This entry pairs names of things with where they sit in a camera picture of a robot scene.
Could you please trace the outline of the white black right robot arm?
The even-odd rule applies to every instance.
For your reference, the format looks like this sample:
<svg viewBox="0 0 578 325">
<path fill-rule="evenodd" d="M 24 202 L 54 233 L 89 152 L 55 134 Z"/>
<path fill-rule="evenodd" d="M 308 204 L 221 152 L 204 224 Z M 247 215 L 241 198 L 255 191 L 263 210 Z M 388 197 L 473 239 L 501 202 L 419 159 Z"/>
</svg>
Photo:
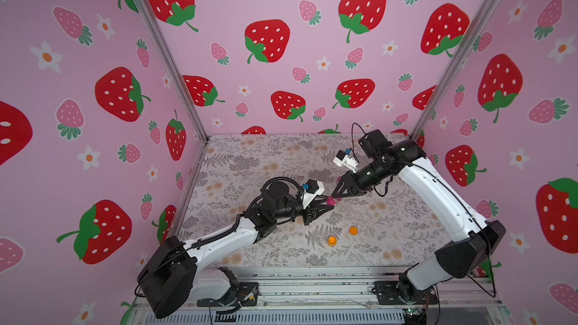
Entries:
<svg viewBox="0 0 578 325">
<path fill-rule="evenodd" d="M 397 176 L 421 197 L 451 239 L 429 258 L 400 275 L 397 295 L 403 302 L 421 299 L 424 292 L 444 281 L 465 278 L 490 259 L 506 234 L 504 225 L 500 221 L 488 222 L 469 206 L 437 172 L 415 141 L 405 139 L 392 143 L 379 130 L 373 130 L 358 143 L 372 161 L 361 168 L 352 149 L 339 151 L 334 163 L 347 171 L 332 198 L 363 196 L 376 185 Z"/>
</svg>

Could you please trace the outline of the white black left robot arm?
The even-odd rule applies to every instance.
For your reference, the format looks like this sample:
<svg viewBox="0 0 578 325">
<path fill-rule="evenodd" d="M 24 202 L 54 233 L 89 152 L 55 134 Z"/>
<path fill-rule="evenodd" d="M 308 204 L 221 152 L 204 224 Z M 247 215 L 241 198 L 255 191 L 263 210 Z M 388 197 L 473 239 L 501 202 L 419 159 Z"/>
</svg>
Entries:
<svg viewBox="0 0 578 325">
<path fill-rule="evenodd" d="M 240 248 L 254 245 L 278 226 L 301 218 L 304 225 L 333 210 L 322 182 L 299 184 L 287 177 L 269 179 L 259 195 L 230 227 L 198 239 L 168 237 L 137 277 L 137 296 L 146 298 L 158 319 L 170 316 L 188 300 L 211 299 L 228 305 L 239 295 L 239 282 L 224 267 L 202 276 L 207 266 Z"/>
</svg>

